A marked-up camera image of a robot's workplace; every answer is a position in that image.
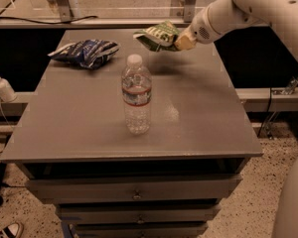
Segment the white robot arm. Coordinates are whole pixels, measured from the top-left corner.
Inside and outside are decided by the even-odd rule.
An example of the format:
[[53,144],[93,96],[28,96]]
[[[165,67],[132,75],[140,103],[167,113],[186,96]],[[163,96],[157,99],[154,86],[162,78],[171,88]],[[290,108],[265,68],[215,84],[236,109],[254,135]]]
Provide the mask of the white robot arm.
[[[176,41],[180,50],[212,43],[257,23],[271,27],[298,62],[298,0],[216,0],[199,12]],[[272,238],[298,238],[298,157],[283,185]]]

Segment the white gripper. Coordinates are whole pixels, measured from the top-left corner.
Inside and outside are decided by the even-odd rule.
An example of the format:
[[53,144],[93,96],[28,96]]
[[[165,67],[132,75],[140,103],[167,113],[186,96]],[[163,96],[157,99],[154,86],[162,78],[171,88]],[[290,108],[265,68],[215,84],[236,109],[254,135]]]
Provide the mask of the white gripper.
[[211,25],[209,9],[202,9],[193,19],[191,27],[180,33],[175,42],[179,51],[190,50],[196,46],[196,42],[210,44],[218,40],[222,35]]

